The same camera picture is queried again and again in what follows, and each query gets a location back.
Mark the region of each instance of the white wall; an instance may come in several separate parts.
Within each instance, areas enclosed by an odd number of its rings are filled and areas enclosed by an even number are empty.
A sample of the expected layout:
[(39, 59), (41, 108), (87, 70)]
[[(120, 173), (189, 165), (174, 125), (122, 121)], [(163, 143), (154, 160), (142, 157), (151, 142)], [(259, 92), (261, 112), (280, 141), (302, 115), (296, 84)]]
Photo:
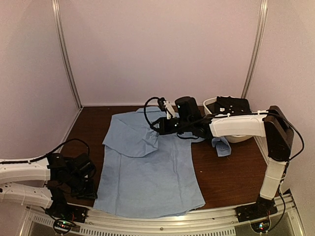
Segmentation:
[(84, 105), (200, 104), (241, 96), (260, 1), (67, 0), (61, 15)]
[[(278, 105), (302, 133), (306, 149), (288, 169), (307, 235), (315, 232), (315, 2), (269, 1), (262, 47), (249, 92), (251, 107)], [(300, 148), (295, 138), (296, 152)]]
[[(42, 155), (77, 113), (50, 0), (0, 1), (0, 158)], [(15, 235), (23, 206), (0, 204), (1, 235)]]

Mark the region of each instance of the light blue fabric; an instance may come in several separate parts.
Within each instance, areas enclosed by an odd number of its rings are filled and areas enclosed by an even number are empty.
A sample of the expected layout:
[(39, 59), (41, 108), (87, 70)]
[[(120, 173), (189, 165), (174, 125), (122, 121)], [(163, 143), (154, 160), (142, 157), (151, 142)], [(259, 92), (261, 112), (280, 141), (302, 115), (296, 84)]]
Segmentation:
[(225, 137), (215, 137), (211, 140), (211, 143), (212, 147), (216, 147), (219, 157), (231, 155), (232, 149)]
[[(165, 116), (158, 107), (147, 111), (152, 121)], [(191, 140), (159, 136), (146, 123), (143, 109), (112, 116), (103, 144), (105, 161), (94, 208), (124, 217), (157, 218), (205, 204)]]

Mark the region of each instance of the white basket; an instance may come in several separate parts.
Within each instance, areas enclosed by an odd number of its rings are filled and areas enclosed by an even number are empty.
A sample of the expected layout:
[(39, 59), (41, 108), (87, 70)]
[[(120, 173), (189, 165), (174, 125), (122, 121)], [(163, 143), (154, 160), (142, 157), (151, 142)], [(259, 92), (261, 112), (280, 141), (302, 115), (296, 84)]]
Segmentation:
[[(204, 107), (204, 110), (205, 110), (205, 114), (208, 115), (208, 114), (212, 114), (210, 112), (210, 110), (207, 108), (207, 105), (211, 104), (211, 103), (215, 103), (217, 101), (217, 97), (213, 97), (213, 98), (210, 98), (210, 99), (207, 99), (203, 102), (203, 107)], [(226, 136), (225, 138), (227, 139), (227, 141), (229, 143), (239, 143), (239, 142), (242, 142), (242, 141), (245, 141), (247, 139), (250, 139), (252, 136), (250, 135), (231, 135), (231, 136)]]

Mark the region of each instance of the dark wood tabletop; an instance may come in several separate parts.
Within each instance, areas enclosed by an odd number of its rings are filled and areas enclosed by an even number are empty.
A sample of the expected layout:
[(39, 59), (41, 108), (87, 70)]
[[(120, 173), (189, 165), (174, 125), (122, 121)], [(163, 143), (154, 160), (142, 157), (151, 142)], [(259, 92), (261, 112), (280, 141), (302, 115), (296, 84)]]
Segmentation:
[[(98, 188), (104, 160), (103, 139), (108, 131), (111, 116), (136, 111), (139, 106), (85, 107), (78, 117), (68, 139), (79, 138), (90, 145), (90, 158), (97, 168), (94, 176)], [(218, 157), (210, 140), (192, 144), (192, 160), (206, 205), (202, 208), (227, 207), (254, 202), (259, 195), (267, 165), (254, 140), (230, 144), (232, 154)], [(79, 142), (62, 149), (65, 156), (75, 157), (86, 148)], [(94, 200), (77, 200), (66, 195), (67, 201), (92, 207)]]

